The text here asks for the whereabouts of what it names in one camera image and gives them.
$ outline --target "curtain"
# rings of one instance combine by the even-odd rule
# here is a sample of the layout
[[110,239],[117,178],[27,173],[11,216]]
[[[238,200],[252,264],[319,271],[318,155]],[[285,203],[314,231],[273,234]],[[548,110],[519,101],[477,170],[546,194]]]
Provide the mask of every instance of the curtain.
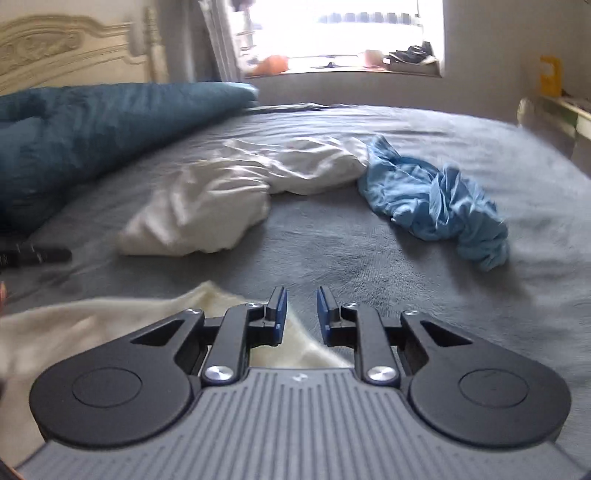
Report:
[[228,0],[199,0],[203,12],[214,63],[223,82],[240,82],[242,73],[238,67],[238,49],[230,27],[232,5]]

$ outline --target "window sill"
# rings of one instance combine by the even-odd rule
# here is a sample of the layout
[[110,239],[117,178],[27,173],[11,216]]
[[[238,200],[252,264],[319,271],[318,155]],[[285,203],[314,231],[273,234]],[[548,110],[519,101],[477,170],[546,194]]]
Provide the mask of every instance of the window sill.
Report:
[[435,62],[428,65],[417,65],[411,63],[397,63],[391,67],[391,70],[387,69],[370,69],[366,67],[337,67],[333,69],[314,69],[314,68],[307,68],[307,69],[290,69],[286,72],[278,73],[275,75],[258,75],[247,77],[249,79],[253,78],[263,78],[263,77],[277,77],[281,75],[293,75],[298,73],[330,73],[330,72],[365,72],[365,73],[381,73],[381,74],[404,74],[404,75],[419,75],[423,77],[436,77],[441,78],[441,73],[439,70],[439,63]]

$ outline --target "teal comforter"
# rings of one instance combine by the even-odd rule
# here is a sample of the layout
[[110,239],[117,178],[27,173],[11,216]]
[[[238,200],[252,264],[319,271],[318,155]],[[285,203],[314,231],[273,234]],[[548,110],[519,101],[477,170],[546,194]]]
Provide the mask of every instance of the teal comforter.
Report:
[[29,234],[71,190],[256,100],[239,83],[121,83],[0,96],[0,230]]

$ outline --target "gray bedsheet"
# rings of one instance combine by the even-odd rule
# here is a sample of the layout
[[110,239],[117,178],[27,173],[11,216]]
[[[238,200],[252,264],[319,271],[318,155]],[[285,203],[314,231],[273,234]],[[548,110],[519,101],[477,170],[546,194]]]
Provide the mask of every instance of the gray bedsheet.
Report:
[[[499,122],[364,106],[289,110],[230,119],[103,179],[33,237],[68,245],[70,265],[3,273],[8,311],[96,296],[173,297],[203,280],[255,299],[287,286],[291,307],[318,338],[319,284],[383,315],[425,310],[565,377],[573,408],[559,443],[591,465],[589,179],[551,147]],[[303,135],[367,140],[376,133],[403,154],[455,163],[478,181],[508,223],[510,263],[482,273],[453,243],[421,242],[374,215],[354,186],[275,196],[268,220],[231,251],[126,258],[114,250],[115,234],[163,174],[208,157],[227,138],[281,144]]]

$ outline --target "orange object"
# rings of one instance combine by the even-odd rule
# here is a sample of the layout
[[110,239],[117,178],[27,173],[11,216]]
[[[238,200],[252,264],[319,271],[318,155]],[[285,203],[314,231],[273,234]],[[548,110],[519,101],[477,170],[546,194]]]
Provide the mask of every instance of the orange object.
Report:
[[546,55],[542,55],[540,61],[540,93],[549,97],[562,96],[562,62]]
[[265,58],[248,75],[249,77],[258,77],[262,75],[277,75],[286,72],[289,69],[289,59],[283,55],[271,55]]

